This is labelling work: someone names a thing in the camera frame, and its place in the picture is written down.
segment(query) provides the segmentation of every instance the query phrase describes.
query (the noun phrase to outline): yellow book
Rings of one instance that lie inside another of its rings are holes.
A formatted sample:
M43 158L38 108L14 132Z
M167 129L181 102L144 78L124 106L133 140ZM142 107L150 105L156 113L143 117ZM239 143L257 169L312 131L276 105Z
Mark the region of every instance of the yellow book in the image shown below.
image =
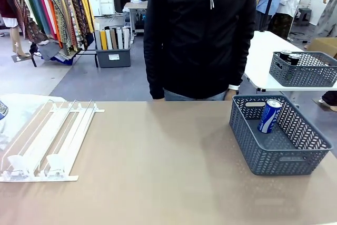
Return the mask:
M100 31L101 33L101 42L102 42L102 49L107 50L107 43L106 43L106 33L105 31Z

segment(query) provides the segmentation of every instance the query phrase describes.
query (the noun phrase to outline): book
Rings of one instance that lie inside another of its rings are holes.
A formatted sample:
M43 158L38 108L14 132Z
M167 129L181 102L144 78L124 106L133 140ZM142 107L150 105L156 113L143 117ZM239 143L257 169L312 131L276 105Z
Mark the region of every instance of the book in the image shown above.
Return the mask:
M122 30L120 27L117 28L117 39L118 39L118 49L123 49L123 38L122 38Z
M106 42L107 42L107 49L112 50L112 41L110 36L110 30L105 30L106 33Z
M116 40L116 29L110 29L110 37L111 37L111 40L112 40L112 48L114 50L118 50L118 47L117 47L117 40Z
M99 31L95 31L96 36L96 46L97 50L102 50L102 42L101 42L101 35Z
M129 47L129 41L130 41L130 32L128 28L123 28L124 33L124 49L127 50Z
M101 34L102 49L107 50L106 33L104 30L102 30L100 31L100 34Z

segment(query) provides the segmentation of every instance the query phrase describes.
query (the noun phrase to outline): white wristband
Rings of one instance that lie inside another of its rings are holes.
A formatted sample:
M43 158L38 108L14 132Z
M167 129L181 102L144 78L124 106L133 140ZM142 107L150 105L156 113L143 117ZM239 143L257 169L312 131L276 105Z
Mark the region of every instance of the white wristband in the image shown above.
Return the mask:
M239 85L231 85L231 84L230 84L230 85L228 86L228 89L235 90L235 91L238 91L239 88L240 88Z

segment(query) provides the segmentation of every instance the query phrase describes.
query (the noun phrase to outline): white metal rack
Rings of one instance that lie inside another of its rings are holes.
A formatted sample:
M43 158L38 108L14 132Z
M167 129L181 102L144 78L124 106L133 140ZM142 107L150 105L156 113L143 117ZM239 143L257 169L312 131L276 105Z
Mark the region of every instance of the white metal rack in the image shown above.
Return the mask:
M38 127L23 140L23 133L43 112ZM0 182L77 181L70 172L97 112L104 110L93 101L86 107L76 101L47 102L2 156Z

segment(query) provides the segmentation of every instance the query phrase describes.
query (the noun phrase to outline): gray storage bin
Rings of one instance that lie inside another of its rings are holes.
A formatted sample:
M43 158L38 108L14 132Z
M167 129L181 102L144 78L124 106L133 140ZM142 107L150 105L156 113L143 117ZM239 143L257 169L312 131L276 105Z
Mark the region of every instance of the gray storage bin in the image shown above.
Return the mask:
M128 50L96 50L101 68L130 67L130 48Z
M264 134L257 126L269 99L280 101L282 110L272 132ZM309 175L333 148L283 95L234 96L230 126L255 175Z
M322 52L293 52L301 56L296 66L274 52L269 73L286 87L332 87L337 80L337 60Z

